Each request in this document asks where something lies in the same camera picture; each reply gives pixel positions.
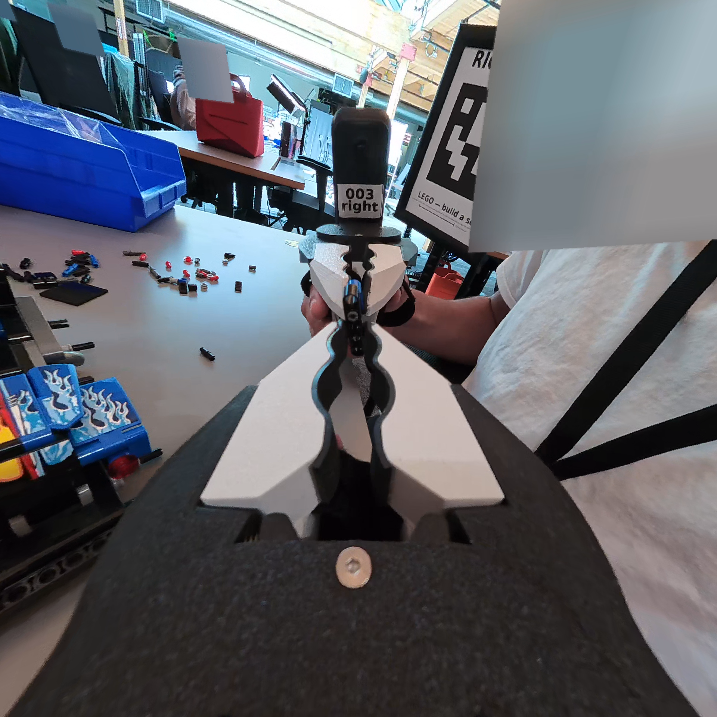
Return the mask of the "clear plastic bag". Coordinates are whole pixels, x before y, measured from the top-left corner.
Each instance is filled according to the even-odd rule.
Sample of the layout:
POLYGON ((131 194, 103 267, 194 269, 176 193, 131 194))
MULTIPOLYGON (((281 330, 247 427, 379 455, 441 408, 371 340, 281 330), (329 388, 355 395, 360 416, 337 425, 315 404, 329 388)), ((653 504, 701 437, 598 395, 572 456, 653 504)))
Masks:
POLYGON ((120 142, 101 121, 74 112, 37 105, 33 109, 27 109, 25 117, 28 123, 37 127, 103 146, 121 148, 120 142))

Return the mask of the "black high-back office chair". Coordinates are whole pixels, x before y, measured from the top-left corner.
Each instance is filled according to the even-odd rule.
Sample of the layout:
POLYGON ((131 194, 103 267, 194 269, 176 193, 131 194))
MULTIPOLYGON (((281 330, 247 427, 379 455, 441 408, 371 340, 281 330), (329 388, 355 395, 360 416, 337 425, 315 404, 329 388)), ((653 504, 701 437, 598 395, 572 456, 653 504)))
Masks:
POLYGON ((97 58, 65 49, 49 20, 19 8, 13 13, 13 31, 42 102, 121 126, 97 58))

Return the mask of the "red tote bag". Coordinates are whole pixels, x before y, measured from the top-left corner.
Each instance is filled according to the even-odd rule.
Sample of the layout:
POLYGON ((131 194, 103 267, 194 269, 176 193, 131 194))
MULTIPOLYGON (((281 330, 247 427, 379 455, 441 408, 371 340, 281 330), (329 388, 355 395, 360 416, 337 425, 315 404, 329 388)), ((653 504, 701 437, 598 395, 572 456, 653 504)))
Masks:
POLYGON ((264 104, 240 76, 229 74, 233 103, 196 100, 196 135, 210 146, 249 158, 264 154, 264 104))

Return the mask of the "black framed tag sign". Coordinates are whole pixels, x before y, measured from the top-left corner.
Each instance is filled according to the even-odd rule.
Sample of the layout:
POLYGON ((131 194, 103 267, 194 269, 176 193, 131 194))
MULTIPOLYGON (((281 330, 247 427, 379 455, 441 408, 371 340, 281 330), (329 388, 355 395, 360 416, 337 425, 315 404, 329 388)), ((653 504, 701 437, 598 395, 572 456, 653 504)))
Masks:
POLYGON ((468 253, 495 26, 462 23, 405 180, 395 217, 468 253))

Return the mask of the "orange bucket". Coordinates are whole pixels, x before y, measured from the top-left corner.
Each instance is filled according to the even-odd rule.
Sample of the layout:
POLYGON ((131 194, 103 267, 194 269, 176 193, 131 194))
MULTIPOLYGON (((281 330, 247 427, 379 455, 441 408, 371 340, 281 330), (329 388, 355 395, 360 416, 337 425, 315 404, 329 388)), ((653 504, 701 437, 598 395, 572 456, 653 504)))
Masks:
POLYGON ((453 270, 451 264, 442 264, 435 269, 425 294, 442 300, 454 300, 463 280, 463 276, 453 270))

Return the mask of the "scattered small lego pieces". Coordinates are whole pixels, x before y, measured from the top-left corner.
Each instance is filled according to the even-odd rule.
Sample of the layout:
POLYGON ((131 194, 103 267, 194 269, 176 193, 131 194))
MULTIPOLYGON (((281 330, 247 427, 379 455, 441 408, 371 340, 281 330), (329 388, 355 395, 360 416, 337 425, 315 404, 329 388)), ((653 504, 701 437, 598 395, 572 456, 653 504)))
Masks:
MULTIPOLYGON (((219 282, 218 273, 203 266, 199 257, 185 256, 181 261, 181 273, 175 275, 170 261, 165 262, 165 271, 162 273, 149 263, 146 252, 126 250, 122 255, 130 259, 132 266, 146 270, 158 285, 175 286, 182 294, 206 292, 210 285, 219 282)), ((102 267, 102 262, 91 252, 73 249, 64 260, 64 268, 59 274, 41 272, 35 270, 34 266, 35 263, 30 257, 24 257, 16 267, 1 263, 1 272, 15 282, 27 283, 36 291, 58 288, 94 290, 94 273, 102 267)))

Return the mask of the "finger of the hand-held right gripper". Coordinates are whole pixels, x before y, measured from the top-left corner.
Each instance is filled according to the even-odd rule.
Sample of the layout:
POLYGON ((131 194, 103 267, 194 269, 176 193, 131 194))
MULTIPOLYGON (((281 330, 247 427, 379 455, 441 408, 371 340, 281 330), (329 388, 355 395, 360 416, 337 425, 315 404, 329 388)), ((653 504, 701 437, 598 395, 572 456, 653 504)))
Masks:
POLYGON ((400 245, 368 245, 372 253, 366 271, 366 315, 375 316, 394 297, 404 282, 406 264, 400 245))
POLYGON ((344 292, 349 281, 345 256, 350 246, 332 242, 317 242, 310 261, 310 274, 316 288, 336 319, 344 320, 344 292))

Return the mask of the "person's right hand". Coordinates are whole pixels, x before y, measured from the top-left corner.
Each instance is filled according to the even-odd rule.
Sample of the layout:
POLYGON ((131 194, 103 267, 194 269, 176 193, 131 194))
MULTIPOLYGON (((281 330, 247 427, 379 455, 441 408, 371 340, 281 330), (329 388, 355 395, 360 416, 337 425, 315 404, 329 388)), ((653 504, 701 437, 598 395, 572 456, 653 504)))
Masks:
MULTIPOLYGON (((415 300, 412 317, 400 326, 381 327, 403 344, 427 351, 432 345, 435 328, 435 303, 432 297, 422 292, 409 295, 406 287, 401 286, 384 306, 385 313, 399 312, 408 305, 410 298, 415 300)), ((301 313, 309 324, 311 336, 315 336, 333 320, 331 309, 315 288, 311 288, 309 295, 302 299, 301 313)))

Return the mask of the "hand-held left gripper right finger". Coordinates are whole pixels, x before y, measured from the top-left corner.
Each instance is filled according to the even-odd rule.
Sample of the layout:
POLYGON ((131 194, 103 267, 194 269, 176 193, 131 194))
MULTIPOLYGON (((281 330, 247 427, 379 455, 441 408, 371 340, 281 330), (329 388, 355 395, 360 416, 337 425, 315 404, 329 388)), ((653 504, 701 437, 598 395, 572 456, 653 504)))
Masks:
POLYGON ((426 515, 502 503, 458 387, 381 326, 366 330, 366 365, 380 410, 371 431, 373 494, 400 516, 404 537, 426 515))

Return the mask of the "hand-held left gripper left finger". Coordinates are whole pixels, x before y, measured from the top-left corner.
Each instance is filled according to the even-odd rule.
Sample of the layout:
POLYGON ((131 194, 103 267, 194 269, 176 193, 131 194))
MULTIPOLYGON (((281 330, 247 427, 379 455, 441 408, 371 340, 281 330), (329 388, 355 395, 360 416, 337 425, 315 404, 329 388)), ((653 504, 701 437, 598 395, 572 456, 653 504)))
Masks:
POLYGON ((330 408, 342 390, 345 328, 331 322, 258 384, 201 495, 202 504, 288 517, 300 538, 333 496, 330 408))

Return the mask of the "dark green jacket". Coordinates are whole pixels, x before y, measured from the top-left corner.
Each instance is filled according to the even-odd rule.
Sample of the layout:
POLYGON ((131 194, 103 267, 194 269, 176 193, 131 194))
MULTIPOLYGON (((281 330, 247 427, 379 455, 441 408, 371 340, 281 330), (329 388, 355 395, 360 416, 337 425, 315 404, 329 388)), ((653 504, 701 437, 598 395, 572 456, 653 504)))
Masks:
POLYGON ((115 111, 122 126, 136 130, 136 72, 133 60, 116 52, 105 52, 104 73, 111 95, 115 104, 115 111))

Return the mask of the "lego vehicle with flame panels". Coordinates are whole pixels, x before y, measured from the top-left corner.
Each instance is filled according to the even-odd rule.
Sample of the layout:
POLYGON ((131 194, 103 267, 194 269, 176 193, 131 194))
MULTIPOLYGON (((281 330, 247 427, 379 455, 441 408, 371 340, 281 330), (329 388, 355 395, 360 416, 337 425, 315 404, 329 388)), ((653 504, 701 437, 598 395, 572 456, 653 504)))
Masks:
POLYGON ((46 594, 94 560, 120 521, 121 482, 162 455, 115 378, 79 377, 93 343, 60 345, 34 286, 89 290, 1 266, 1 615, 46 594))

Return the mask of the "wooden background table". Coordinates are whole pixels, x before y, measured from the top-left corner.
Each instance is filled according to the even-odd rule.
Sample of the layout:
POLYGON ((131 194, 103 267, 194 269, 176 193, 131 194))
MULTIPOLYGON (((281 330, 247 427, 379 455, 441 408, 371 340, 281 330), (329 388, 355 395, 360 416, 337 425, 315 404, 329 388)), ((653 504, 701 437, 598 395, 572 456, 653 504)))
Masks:
POLYGON ((140 130, 139 134, 173 143, 185 159, 249 176, 268 185, 305 188, 303 166, 283 158, 275 148, 265 148, 261 156, 250 158, 202 143, 193 130, 140 130))

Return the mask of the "blue plastic bin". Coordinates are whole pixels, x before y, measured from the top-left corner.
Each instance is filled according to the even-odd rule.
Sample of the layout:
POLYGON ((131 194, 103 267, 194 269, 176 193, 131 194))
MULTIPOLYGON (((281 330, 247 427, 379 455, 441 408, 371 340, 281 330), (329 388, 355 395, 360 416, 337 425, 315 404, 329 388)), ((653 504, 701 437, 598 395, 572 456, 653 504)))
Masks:
POLYGON ((186 193, 173 143, 102 122, 121 148, 37 127, 44 105, 1 93, 1 204, 136 232, 186 193))

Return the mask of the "black flat lego plate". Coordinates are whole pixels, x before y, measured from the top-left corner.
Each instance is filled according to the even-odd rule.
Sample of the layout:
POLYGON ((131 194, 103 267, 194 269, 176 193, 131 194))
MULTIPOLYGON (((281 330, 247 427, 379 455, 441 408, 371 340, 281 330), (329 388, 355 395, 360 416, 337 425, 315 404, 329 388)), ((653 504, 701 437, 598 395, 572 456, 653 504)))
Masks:
POLYGON ((106 294, 108 294, 107 289, 99 288, 92 284, 66 282, 58 283, 51 288, 41 291, 39 296, 48 300, 79 307, 106 294))

